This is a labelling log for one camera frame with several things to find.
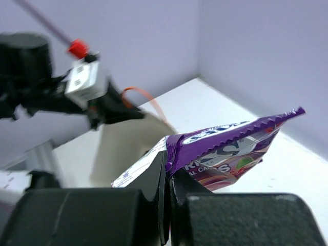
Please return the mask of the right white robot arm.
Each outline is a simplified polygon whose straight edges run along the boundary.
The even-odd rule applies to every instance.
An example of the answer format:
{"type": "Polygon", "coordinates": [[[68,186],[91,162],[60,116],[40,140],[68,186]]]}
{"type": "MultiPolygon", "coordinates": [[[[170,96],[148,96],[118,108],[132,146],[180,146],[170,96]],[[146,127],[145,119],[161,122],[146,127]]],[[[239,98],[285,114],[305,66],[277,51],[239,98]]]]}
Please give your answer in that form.
{"type": "Polygon", "coordinates": [[[126,188],[61,188],[49,173],[1,171],[13,207],[1,245],[326,245],[287,193],[214,194],[161,151],[126,188]]]}

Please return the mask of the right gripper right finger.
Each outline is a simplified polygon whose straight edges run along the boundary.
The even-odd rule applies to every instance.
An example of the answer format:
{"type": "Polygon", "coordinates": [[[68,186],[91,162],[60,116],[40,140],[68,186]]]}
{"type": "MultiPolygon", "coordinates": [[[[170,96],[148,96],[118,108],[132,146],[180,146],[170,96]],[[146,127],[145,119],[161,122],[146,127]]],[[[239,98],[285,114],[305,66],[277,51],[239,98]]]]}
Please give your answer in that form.
{"type": "Polygon", "coordinates": [[[172,245],[325,245],[310,208],[294,194],[215,194],[180,170],[170,195],[172,245]]]}

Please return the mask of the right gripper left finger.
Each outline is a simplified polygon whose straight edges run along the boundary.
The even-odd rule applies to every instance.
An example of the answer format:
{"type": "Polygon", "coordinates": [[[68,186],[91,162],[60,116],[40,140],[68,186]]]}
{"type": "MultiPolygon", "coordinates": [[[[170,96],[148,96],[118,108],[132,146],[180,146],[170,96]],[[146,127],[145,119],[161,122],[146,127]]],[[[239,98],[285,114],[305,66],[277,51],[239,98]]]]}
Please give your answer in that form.
{"type": "Polygon", "coordinates": [[[15,206],[1,245],[164,245],[165,163],[151,165],[124,188],[29,189],[15,206]]]}

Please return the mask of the purple blue snack bar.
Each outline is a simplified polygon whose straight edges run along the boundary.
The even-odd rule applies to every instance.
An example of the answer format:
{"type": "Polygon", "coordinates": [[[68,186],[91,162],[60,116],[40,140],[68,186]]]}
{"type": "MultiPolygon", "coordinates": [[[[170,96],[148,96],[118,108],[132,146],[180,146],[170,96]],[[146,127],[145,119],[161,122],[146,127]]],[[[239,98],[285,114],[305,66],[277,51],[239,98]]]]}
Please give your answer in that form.
{"type": "Polygon", "coordinates": [[[163,137],[143,157],[118,176],[113,188],[123,188],[143,173],[157,153],[165,151],[165,173],[172,177],[180,169],[210,191],[234,184],[262,162],[282,125],[305,114],[302,107],[282,114],[214,126],[163,137]]]}

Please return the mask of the white paper bag orange handles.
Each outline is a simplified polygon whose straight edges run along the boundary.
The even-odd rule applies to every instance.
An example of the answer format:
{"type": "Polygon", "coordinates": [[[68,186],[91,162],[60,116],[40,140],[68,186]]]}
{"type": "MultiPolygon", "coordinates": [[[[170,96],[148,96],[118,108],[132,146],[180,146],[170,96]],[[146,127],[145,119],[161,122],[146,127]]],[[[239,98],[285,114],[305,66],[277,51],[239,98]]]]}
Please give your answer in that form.
{"type": "Polygon", "coordinates": [[[121,98],[128,109],[132,103],[126,92],[134,90],[148,99],[155,114],[144,111],[142,119],[104,125],[89,180],[95,187],[123,188],[141,175],[160,151],[165,151],[168,136],[176,130],[168,123],[155,99],[137,87],[127,87],[121,98]]]}

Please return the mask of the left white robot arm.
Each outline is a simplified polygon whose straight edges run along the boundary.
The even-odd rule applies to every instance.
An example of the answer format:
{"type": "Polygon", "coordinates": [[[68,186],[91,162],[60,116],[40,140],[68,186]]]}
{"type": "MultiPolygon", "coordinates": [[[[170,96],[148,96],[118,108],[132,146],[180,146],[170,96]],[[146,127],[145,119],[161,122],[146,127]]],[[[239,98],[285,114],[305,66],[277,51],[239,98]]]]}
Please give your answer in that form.
{"type": "Polygon", "coordinates": [[[33,32],[1,33],[1,118],[17,120],[22,106],[29,116],[38,111],[85,115],[91,129],[143,119],[100,68],[98,57],[75,43],[78,54],[66,74],[52,75],[49,40],[33,32]]]}

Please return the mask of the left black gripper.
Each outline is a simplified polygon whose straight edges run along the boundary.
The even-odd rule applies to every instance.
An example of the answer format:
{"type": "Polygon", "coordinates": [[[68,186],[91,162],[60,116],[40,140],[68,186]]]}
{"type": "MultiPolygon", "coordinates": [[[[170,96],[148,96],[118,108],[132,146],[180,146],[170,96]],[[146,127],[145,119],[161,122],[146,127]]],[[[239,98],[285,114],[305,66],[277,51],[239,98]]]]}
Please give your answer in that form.
{"type": "Polygon", "coordinates": [[[115,124],[145,117],[138,107],[126,106],[119,91],[105,75],[69,74],[69,79],[62,81],[56,92],[77,108],[76,114],[87,116],[92,130],[97,130],[101,120],[105,124],[115,124]],[[102,117],[100,106],[97,105],[101,97],[102,117]]]}

